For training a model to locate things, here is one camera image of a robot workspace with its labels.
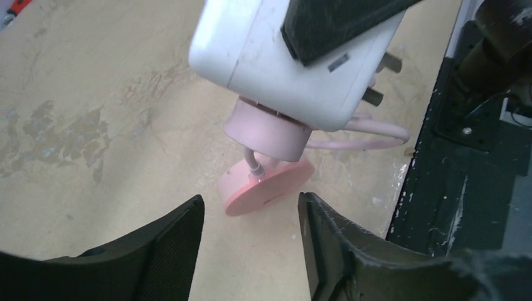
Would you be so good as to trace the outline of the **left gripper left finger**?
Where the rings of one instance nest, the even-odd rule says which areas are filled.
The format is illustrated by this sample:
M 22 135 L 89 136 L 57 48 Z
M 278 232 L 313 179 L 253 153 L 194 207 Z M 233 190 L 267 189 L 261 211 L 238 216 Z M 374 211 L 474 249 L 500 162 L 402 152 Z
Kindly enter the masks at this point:
M 187 300 L 205 217 L 193 196 L 167 215 L 81 255 L 1 253 L 2 300 Z

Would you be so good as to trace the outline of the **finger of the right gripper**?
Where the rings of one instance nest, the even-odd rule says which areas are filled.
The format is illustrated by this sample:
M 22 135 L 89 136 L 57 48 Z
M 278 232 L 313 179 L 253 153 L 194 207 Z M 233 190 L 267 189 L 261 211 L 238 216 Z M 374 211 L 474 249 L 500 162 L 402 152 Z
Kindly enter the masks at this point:
M 309 66 L 419 0 L 291 0 L 280 28 L 294 60 Z

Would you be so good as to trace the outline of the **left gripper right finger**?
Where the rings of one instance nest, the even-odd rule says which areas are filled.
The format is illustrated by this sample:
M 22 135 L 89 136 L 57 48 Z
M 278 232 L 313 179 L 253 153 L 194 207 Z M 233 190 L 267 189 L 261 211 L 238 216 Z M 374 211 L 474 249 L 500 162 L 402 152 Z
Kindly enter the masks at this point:
M 315 193 L 298 200 L 312 300 L 530 300 L 531 254 L 428 256 L 386 241 Z

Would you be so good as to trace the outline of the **white cube socket adapter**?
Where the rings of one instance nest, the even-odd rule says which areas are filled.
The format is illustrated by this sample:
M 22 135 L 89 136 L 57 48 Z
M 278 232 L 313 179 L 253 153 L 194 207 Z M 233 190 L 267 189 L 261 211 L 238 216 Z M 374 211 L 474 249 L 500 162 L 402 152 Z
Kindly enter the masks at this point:
M 362 100 L 404 14 L 317 62 L 293 59 L 282 38 L 287 1 L 207 1 L 189 50 L 202 78 L 313 129 L 342 129 Z

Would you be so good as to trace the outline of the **pink plug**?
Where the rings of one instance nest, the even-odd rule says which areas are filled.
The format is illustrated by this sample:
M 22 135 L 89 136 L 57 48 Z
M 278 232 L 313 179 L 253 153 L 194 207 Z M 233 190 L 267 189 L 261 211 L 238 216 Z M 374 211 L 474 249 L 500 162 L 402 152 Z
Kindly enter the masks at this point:
M 239 97 L 224 125 L 224 132 L 253 151 L 281 161 L 297 162 L 302 157 L 312 129 Z

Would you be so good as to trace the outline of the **pink round puck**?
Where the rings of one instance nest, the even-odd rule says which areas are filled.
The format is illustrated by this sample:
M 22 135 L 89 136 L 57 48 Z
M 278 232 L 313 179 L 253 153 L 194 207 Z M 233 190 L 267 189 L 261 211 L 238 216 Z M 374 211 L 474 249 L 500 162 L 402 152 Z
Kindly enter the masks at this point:
M 254 176 L 242 159 L 223 173 L 218 190 L 225 214 L 241 216 L 273 205 L 300 189 L 313 175 L 315 167 L 306 156 L 297 162 L 278 161 L 260 153 L 256 160 L 265 173 Z

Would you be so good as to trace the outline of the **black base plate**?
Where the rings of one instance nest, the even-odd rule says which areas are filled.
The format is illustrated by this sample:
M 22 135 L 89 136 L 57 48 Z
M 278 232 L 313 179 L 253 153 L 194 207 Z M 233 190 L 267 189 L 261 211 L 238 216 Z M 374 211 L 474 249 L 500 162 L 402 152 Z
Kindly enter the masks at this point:
M 463 26 L 443 59 L 416 150 L 386 239 L 431 256 L 466 248 L 531 251 L 531 129 L 529 119 L 496 96 L 464 126 L 454 72 L 481 40 Z

